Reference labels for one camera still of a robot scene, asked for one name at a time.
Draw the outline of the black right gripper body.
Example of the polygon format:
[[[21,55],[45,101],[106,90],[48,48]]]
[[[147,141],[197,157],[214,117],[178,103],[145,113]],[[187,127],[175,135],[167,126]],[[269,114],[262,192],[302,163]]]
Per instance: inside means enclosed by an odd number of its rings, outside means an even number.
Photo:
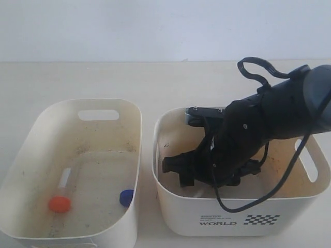
[[[241,177],[261,171],[268,146],[269,140],[253,126],[225,121],[218,132],[206,135],[195,150],[185,153],[188,173],[194,173],[194,181],[218,188],[237,186]]]

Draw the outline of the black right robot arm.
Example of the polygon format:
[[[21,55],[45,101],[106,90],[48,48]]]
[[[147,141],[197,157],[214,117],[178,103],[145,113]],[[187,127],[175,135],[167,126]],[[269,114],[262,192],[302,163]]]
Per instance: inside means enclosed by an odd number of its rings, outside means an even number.
[[[237,186],[260,172],[264,162],[254,156],[270,141],[305,134],[329,90],[330,65],[302,66],[286,81],[225,108],[189,107],[186,124],[203,128],[204,138],[196,149],[164,158],[162,171],[177,173],[182,187],[195,181]]]

